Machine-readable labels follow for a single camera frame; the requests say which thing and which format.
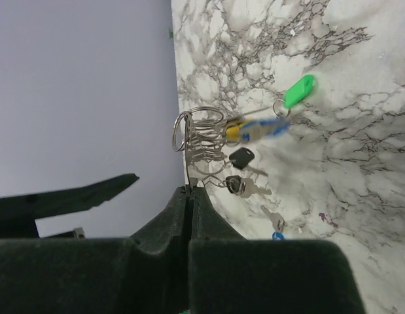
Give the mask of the blue key tag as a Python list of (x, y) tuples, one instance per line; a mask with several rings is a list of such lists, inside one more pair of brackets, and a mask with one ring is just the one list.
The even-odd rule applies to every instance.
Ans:
[(285, 240), (285, 236), (281, 232), (274, 232), (272, 234), (272, 240), (282, 241), (282, 240)]

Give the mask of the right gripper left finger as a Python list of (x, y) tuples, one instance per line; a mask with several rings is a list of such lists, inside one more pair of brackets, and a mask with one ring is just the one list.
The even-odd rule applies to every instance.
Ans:
[(180, 313), (189, 308), (189, 192), (131, 237), (1, 239), (0, 313)]

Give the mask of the bunch of silver keys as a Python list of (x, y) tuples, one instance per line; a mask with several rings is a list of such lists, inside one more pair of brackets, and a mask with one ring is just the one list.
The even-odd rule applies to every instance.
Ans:
[(214, 107), (195, 107), (181, 112), (175, 120), (172, 134), (172, 147), (176, 152), (183, 152), (185, 158), (185, 112), (192, 115), (195, 130), (205, 151), (205, 160), (209, 166), (208, 176), (199, 181), (204, 185), (212, 184), (217, 188), (227, 189), (231, 195), (241, 199), (254, 194), (269, 195), (270, 191), (257, 186), (254, 180), (241, 175), (219, 176), (232, 167), (239, 171), (250, 171), (268, 179), (283, 178), (283, 172), (264, 171), (250, 166), (255, 154), (247, 146), (264, 138), (277, 137), (289, 127), (288, 110), (286, 114), (275, 112), (269, 118), (248, 119), (245, 113), (227, 117)]

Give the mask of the green key tag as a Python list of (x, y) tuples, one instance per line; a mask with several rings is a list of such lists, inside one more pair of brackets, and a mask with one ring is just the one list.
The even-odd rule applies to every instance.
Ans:
[(299, 102), (307, 98), (313, 92), (314, 87), (315, 77), (313, 75), (304, 75), (285, 92), (283, 107), (288, 110), (292, 109)]

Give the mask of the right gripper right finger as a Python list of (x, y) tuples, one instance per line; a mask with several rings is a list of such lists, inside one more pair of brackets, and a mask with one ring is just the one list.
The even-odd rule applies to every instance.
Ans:
[(194, 198), (188, 246), (188, 307), (192, 313), (364, 313), (347, 257), (324, 240), (248, 240), (220, 219), (204, 188)]

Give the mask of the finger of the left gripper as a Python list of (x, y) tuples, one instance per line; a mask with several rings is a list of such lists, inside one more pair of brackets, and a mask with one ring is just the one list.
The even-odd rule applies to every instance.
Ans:
[(0, 238), (38, 238), (36, 220), (98, 207), (138, 180), (127, 173), (78, 188), (0, 198)]

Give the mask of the red black key holder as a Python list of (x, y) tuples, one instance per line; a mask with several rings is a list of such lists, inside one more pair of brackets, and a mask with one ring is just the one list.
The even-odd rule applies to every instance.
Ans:
[(192, 115), (188, 112), (185, 112), (185, 164), (191, 188), (208, 176), (209, 166), (205, 160), (205, 151), (199, 133), (195, 130)]

